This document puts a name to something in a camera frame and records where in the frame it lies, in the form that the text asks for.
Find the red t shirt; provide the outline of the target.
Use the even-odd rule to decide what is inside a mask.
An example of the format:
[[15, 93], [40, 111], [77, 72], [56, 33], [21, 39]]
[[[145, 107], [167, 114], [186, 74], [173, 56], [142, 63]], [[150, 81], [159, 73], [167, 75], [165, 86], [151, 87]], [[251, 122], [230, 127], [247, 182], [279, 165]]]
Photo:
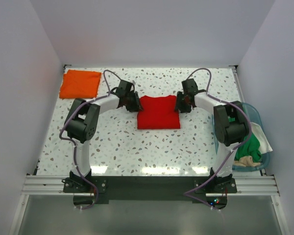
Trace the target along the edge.
[[140, 98], [143, 107], [137, 114], [137, 129], [167, 130], [180, 129], [179, 113], [175, 110], [176, 96], [161, 97], [143, 96]]

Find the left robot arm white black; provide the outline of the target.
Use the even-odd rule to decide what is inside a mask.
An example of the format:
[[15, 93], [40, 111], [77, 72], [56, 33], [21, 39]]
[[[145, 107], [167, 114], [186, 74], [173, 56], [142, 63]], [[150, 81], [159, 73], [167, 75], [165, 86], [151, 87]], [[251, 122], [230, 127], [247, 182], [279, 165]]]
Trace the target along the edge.
[[129, 112], [143, 109], [133, 82], [121, 80], [106, 95], [87, 101], [76, 98], [60, 131], [61, 140], [73, 144], [73, 167], [64, 179], [65, 193], [98, 192], [90, 167], [90, 140], [96, 133], [99, 115], [125, 107]]

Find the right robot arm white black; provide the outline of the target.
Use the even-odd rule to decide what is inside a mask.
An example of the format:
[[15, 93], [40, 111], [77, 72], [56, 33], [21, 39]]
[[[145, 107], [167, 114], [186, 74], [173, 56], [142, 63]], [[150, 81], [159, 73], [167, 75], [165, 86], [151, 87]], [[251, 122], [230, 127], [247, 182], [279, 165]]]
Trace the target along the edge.
[[199, 90], [193, 79], [182, 81], [183, 91], [177, 93], [175, 111], [189, 113], [201, 108], [213, 115], [214, 135], [218, 141], [217, 162], [211, 167], [209, 178], [194, 189], [193, 193], [209, 186], [220, 192], [232, 180], [232, 165], [237, 149], [251, 136], [251, 124], [239, 101], [229, 102], [216, 98], [207, 90]]

